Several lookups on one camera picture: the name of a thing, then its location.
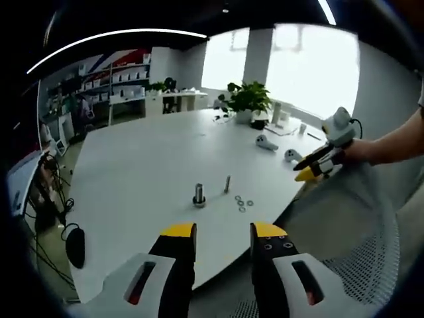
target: plant pot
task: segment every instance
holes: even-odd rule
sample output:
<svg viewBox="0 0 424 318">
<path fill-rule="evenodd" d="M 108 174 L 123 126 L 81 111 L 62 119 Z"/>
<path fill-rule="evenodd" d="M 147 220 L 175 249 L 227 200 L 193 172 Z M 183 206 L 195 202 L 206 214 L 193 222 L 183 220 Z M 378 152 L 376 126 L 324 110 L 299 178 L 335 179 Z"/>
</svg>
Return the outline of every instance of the plant pot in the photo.
<svg viewBox="0 0 424 318">
<path fill-rule="evenodd" d="M 236 114 L 236 123 L 241 125 L 248 125 L 252 121 L 252 111 L 246 109 L 244 111 L 239 111 Z"/>
</svg>

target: floor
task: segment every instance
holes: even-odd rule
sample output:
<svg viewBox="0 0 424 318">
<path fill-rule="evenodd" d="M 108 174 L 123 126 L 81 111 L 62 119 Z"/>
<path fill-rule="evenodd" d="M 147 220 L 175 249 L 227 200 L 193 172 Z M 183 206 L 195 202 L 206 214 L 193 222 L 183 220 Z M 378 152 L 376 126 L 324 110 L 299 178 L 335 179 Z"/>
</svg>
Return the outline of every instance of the floor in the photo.
<svg viewBox="0 0 424 318">
<path fill-rule="evenodd" d="M 128 121 L 132 118 L 121 117 L 114 123 Z M 83 142 L 69 147 L 65 156 L 60 159 L 60 164 L 65 165 L 62 169 L 62 177 L 72 184 L 73 170 L 78 156 L 80 154 Z M 70 187 L 64 185 L 65 196 L 68 196 Z M 421 185 L 415 195 L 408 203 L 397 213 L 400 244 L 401 244 L 401 263 L 399 267 L 399 281 L 407 273 L 409 267 L 417 255 L 420 246 L 424 244 L 424 185 Z M 318 259 L 332 257 L 341 253 L 343 250 L 352 248 L 354 241 L 355 225 L 361 222 L 354 213 L 348 213 L 344 208 L 344 202 L 332 202 L 331 208 L 322 214 L 313 215 L 293 215 L 284 221 L 284 228 L 291 236 L 297 249 L 300 252 L 309 252 Z M 68 260 L 64 250 L 64 242 L 60 239 L 62 230 L 60 227 L 54 227 L 48 232 L 39 236 L 38 241 L 44 247 L 50 259 L 63 271 L 71 276 Z M 44 263 L 38 262 L 38 267 L 46 283 L 52 288 L 53 292 L 64 302 L 70 302 L 78 299 L 78 295 L 72 288 L 63 282 L 58 275 L 53 272 Z M 231 275 L 243 271 L 233 271 Z"/>
</svg>

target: computer mouse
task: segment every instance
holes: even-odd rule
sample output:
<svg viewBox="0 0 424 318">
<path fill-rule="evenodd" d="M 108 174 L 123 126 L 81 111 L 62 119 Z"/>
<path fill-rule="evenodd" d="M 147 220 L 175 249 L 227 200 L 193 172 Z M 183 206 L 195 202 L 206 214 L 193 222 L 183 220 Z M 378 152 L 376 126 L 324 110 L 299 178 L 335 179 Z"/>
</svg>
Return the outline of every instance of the computer mouse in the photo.
<svg viewBox="0 0 424 318">
<path fill-rule="evenodd" d="M 85 261 L 85 233 L 79 227 L 73 229 L 65 243 L 66 255 L 76 268 L 83 268 Z"/>
</svg>

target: ceiling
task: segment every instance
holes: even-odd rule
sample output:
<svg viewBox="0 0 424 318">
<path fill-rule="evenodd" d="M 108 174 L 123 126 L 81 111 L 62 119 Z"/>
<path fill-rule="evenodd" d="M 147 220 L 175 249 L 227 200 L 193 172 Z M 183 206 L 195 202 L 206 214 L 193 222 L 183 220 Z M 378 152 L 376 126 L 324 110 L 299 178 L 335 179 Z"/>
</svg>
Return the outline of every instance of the ceiling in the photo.
<svg viewBox="0 0 424 318">
<path fill-rule="evenodd" d="M 141 46 L 170 46 L 185 50 L 204 39 L 178 34 L 136 33 L 92 40 L 51 58 L 28 76 L 26 71 L 49 53 L 82 38 L 128 28 L 171 28 L 213 36 L 242 27 L 268 28 L 274 23 L 328 25 L 318 0 L 179 0 L 169 1 L 31 1 L 18 11 L 20 26 L 9 34 L 13 47 L 14 76 L 21 89 L 70 62 L 88 56 Z M 229 12 L 223 13 L 224 2 Z M 327 0 L 338 28 L 388 53 L 408 68 L 420 68 L 424 35 L 422 0 Z M 381 11 L 375 3 L 380 3 Z M 407 21 L 396 28 L 394 20 Z M 51 28 L 46 46 L 44 35 Z M 399 29 L 409 28 L 415 41 Z"/>
</svg>

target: window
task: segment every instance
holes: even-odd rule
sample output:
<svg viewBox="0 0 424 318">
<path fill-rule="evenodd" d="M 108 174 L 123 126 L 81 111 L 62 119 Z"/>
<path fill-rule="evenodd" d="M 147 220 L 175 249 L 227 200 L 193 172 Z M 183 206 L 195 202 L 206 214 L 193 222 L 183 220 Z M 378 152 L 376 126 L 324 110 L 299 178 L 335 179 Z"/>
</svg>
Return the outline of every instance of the window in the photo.
<svg viewBox="0 0 424 318">
<path fill-rule="evenodd" d="M 271 98 L 321 118 L 354 109 L 359 81 L 355 34 L 312 25 L 278 25 L 266 87 Z"/>
<path fill-rule="evenodd" d="M 212 36 L 206 46 L 201 86 L 226 90 L 229 82 L 241 84 L 249 29 Z"/>
</svg>

